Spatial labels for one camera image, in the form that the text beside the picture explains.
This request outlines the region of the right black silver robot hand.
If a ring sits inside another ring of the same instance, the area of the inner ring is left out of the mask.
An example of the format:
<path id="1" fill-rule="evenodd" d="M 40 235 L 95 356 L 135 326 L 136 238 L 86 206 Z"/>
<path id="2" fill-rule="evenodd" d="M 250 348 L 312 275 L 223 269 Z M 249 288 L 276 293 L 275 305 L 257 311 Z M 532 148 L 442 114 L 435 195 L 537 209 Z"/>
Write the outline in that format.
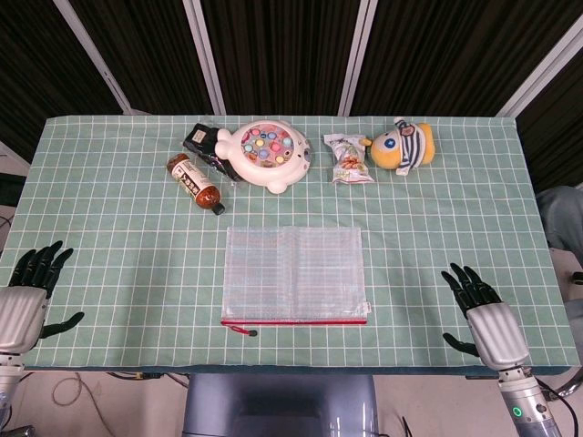
<path id="1" fill-rule="evenodd" d="M 442 277 L 470 329 L 472 343 L 462 342 L 445 332 L 445 342 L 457 351 L 479 358 L 493 371 L 506 371 L 526 363 L 529 349 L 510 307 L 470 267 L 450 265 L 452 273 Z"/>

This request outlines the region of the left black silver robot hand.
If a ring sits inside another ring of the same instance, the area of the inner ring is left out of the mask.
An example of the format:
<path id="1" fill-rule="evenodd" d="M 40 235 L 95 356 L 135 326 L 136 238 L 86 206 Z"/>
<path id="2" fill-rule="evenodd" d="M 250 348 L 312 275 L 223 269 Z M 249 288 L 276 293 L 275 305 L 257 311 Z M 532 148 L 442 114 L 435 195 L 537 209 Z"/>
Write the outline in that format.
<path id="1" fill-rule="evenodd" d="M 68 320 L 46 324 L 46 312 L 60 272 L 73 254 L 61 240 L 31 249 L 15 264 L 8 285 L 1 289 L 1 353 L 22 355 L 40 340 L 73 329 L 84 318 L 79 311 Z"/>

